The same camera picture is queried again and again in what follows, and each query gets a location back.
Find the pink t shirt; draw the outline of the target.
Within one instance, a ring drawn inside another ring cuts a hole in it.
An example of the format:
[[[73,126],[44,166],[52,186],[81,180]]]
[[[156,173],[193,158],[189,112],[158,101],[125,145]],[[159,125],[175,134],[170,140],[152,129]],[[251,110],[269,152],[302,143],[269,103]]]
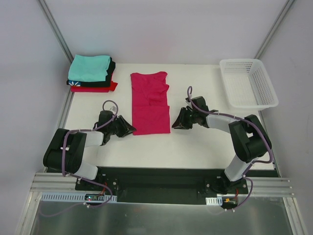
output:
[[[132,126],[135,136],[170,133],[168,73],[132,73]]]

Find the red t shirt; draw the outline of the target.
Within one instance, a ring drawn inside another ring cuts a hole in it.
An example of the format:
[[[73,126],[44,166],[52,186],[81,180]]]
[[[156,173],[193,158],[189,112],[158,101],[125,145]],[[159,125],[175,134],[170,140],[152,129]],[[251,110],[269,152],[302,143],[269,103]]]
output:
[[[109,87],[81,87],[71,86],[70,90],[74,93],[109,93],[114,92],[118,83],[111,81]]]

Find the black t shirt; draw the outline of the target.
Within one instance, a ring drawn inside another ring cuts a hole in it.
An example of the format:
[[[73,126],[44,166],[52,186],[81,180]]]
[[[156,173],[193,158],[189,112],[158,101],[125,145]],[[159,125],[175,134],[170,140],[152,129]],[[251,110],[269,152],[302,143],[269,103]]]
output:
[[[69,86],[88,87],[88,88],[108,88],[111,85],[112,75],[115,70],[115,62],[110,57],[110,63],[107,69],[107,75],[104,80],[97,82],[81,82],[67,80],[66,84]]]

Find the white plastic laundry basket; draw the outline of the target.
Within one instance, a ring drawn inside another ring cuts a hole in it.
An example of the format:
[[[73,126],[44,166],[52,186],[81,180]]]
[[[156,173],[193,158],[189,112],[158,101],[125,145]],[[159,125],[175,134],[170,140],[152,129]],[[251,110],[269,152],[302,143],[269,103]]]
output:
[[[219,65],[232,108],[261,111],[278,106],[275,89],[261,60],[223,59]]]

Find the teal t shirt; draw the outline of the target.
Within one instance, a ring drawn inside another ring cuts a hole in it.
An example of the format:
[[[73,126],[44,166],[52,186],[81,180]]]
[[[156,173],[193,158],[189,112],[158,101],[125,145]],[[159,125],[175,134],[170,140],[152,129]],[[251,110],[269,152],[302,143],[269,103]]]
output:
[[[76,54],[70,65],[68,79],[77,82],[106,81],[111,57],[108,55],[82,56]]]

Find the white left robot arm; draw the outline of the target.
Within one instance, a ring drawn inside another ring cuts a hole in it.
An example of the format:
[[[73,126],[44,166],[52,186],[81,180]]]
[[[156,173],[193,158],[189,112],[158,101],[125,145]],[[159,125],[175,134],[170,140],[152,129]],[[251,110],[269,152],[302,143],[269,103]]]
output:
[[[98,121],[91,130],[56,130],[43,158],[45,167],[86,178],[92,190],[103,186],[103,178],[98,175],[99,168],[83,161],[84,150],[88,147],[103,146],[116,135],[123,138],[136,131],[121,115],[112,111],[101,111]]]

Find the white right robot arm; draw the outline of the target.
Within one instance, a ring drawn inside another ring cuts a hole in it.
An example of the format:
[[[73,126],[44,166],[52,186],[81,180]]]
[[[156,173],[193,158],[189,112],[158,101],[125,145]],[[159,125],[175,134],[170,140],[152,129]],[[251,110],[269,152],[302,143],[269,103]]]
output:
[[[186,98],[186,102],[189,105],[180,109],[179,116],[172,125],[173,129],[189,130],[194,124],[198,124],[231,135],[235,156],[220,177],[210,183],[210,188],[220,194],[233,192],[252,164],[271,150],[268,135],[255,115],[236,118],[218,114],[217,110],[209,110],[202,96]]]

